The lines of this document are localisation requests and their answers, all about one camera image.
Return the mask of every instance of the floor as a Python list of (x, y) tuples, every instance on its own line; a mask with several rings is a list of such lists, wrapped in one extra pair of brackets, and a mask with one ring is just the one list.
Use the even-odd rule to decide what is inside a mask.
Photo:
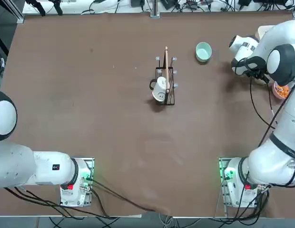
[[(15, 4), (22, 9), (25, 0), (15, 0)], [(16, 29), (16, 19), (0, 7), (0, 37), (8, 48), (11, 46), (14, 31)], [(53, 218), (55, 223), (61, 221), (62, 218)], [(180, 227), (188, 226), (189, 224), (196, 221), (196, 219), (178, 219)], [(0, 218), (0, 228), (52, 228), (54, 225), (51, 223), (48, 217), (2, 217)], [(221, 223), (210, 221), (208, 219), (202, 219), (197, 224), (191, 226), (197, 227), (209, 227), (217, 228)], [(104, 225), (96, 218), (85, 218), (84, 220), (73, 220), (66, 218), (60, 223), (61, 228), (101, 228)], [(115, 224), (111, 225), (113, 228), (162, 228), (163, 225), (159, 220), (157, 213), (145, 213), (142, 218), (121, 218)], [(244, 227), (244, 225), (236, 222), (230, 225), (231, 228)], [(263, 219), (261, 218), (253, 228), (282, 228), (289, 227), (295, 228), (295, 219)]]

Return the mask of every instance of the orange bowl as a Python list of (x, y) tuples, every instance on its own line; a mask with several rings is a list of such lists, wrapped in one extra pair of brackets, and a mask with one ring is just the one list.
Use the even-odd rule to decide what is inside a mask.
[(283, 88), (283, 89), (287, 89), (287, 90), (288, 90), (286, 96), (282, 96), (282, 95), (280, 95), (279, 92), (278, 92), (279, 89), (278, 89), (277, 87), (278, 87), (278, 84), (277, 84), (276, 82), (274, 82), (274, 83), (272, 84), (272, 92), (273, 92), (273, 94), (274, 94), (275, 97), (277, 97), (278, 99), (285, 100), (285, 98), (287, 97), (287, 95), (288, 95), (288, 93), (289, 93), (289, 88), (288, 88), (288, 86), (280, 86), (281, 88)]

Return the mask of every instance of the black wire rack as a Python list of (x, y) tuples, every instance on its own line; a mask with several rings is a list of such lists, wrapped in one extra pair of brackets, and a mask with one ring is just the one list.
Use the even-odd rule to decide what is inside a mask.
[[(160, 58), (157, 57), (156, 60), (158, 61), (158, 66), (155, 69), (155, 79), (162, 76), (162, 71), (166, 70), (166, 54), (163, 57), (163, 66), (160, 66)], [(166, 93), (165, 100), (163, 102), (159, 102), (155, 100), (155, 103), (157, 105), (175, 105), (175, 92), (174, 88), (177, 86), (177, 84), (174, 84), (174, 74), (176, 73), (173, 69), (173, 62), (176, 60), (175, 57), (171, 58), (171, 63), (168, 67), (168, 74), (169, 74), (169, 84), (170, 84), (170, 89), (169, 92)]]

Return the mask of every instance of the mug handle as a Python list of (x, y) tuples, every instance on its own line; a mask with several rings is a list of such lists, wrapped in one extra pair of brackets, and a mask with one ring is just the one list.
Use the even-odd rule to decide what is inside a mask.
[(152, 80), (149, 82), (149, 88), (150, 88), (151, 90), (154, 90), (154, 88), (151, 86), (153, 82), (157, 83), (157, 80), (156, 80), (156, 79), (152, 79)]

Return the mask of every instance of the white mug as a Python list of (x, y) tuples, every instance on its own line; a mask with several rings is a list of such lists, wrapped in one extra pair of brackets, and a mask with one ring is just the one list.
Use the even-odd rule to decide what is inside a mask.
[(159, 102), (163, 102), (166, 98), (166, 83), (167, 80), (165, 77), (158, 77), (157, 81), (156, 79), (152, 79), (149, 83), (149, 88), (153, 90), (153, 97)]

